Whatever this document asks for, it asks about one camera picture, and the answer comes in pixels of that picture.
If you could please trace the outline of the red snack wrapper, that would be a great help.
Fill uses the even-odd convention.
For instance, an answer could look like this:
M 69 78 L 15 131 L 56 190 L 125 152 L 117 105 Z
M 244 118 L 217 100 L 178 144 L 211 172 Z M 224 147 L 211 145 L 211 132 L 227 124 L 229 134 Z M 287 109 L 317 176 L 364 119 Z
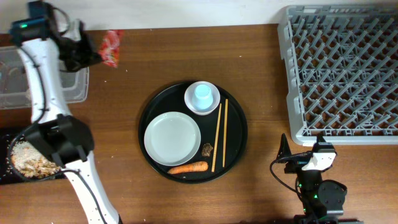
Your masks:
M 99 54 L 103 63 L 107 66 L 117 68 L 119 65 L 119 54 L 123 30 L 108 30 L 103 37 Z

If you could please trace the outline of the light blue cup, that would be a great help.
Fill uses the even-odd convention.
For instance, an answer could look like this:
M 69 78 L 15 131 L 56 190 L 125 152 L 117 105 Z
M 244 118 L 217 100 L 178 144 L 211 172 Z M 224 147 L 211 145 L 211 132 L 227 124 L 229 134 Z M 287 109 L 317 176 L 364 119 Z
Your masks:
M 197 110 L 209 108 L 213 103 L 211 88 L 206 84 L 197 85 L 193 92 L 192 103 Z

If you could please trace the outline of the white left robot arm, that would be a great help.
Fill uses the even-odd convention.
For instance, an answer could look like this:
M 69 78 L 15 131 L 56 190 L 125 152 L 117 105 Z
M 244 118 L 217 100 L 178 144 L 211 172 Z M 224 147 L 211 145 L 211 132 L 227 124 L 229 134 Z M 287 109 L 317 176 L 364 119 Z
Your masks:
M 72 116 L 64 99 L 60 63 L 77 72 L 101 63 L 82 22 L 79 40 L 58 29 L 56 7 L 44 1 L 27 4 L 27 19 L 15 21 L 9 31 L 22 59 L 32 101 L 31 125 L 17 135 L 60 167 L 74 188 L 89 223 L 121 223 L 120 214 L 106 195 L 95 167 L 95 143 L 90 128 Z

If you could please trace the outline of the brown food scrap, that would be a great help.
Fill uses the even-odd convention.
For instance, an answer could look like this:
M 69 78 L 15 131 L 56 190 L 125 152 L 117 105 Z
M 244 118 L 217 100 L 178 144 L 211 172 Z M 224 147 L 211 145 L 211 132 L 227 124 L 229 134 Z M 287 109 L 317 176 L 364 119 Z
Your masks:
M 201 155 L 203 157 L 210 157 L 213 151 L 213 146 L 210 143 L 205 143 L 201 150 Z

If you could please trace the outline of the rice and shell leftovers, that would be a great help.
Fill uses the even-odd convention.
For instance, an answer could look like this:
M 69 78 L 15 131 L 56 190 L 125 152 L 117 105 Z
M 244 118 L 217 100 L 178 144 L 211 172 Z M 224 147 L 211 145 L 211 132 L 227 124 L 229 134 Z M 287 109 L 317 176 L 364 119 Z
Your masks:
M 19 173 L 30 179 L 48 177 L 60 170 L 56 163 L 50 162 L 27 141 L 15 144 L 11 150 L 11 161 Z

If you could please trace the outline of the white dinner plate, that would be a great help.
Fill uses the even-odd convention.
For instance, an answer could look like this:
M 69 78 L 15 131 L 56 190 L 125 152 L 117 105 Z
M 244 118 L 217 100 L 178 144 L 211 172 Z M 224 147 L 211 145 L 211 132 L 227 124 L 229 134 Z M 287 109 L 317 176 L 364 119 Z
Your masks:
M 176 111 L 162 113 L 146 127 L 144 147 L 155 162 L 179 166 L 188 162 L 201 143 L 200 128 L 190 116 Z

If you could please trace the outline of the white small bowl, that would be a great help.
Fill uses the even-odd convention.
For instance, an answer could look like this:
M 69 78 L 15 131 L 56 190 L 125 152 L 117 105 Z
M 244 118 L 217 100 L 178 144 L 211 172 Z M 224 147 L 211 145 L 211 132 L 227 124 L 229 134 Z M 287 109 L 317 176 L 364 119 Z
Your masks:
M 213 103 L 206 110 L 197 110 L 193 106 L 193 103 L 192 103 L 194 89 L 199 84 L 208 85 L 211 88 L 211 92 L 212 92 L 212 95 L 213 95 Z M 187 108 L 189 110 L 191 110 L 192 112 L 194 112 L 195 114 L 200 115 L 200 116 L 208 115 L 212 111 L 214 111 L 218 107 L 218 105 L 220 103 L 220 99 L 221 99 L 221 95 L 220 95 L 220 92 L 217 89 L 217 87 L 214 84 L 212 84 L 210 82 L 205 82 L 205 81 L 194 82 L 194 83 L 190 84 L 188 86 L 188 88 L 185 90 L 185 94 L 184 94 L 184 102 L 185 102 Z

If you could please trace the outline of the orange carrot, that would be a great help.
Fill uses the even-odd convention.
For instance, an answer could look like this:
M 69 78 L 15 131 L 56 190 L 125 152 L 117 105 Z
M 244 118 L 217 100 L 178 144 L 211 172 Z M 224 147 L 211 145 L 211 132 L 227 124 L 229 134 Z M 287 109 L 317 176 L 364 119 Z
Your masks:
M 186 164 L 182 166 L 177 166 L 171 168 L 168 174 L 181 174 L 187 172 L 204 172 L 208 170 L 208 163 L 205 161 L 194 162 L 191 164 Z

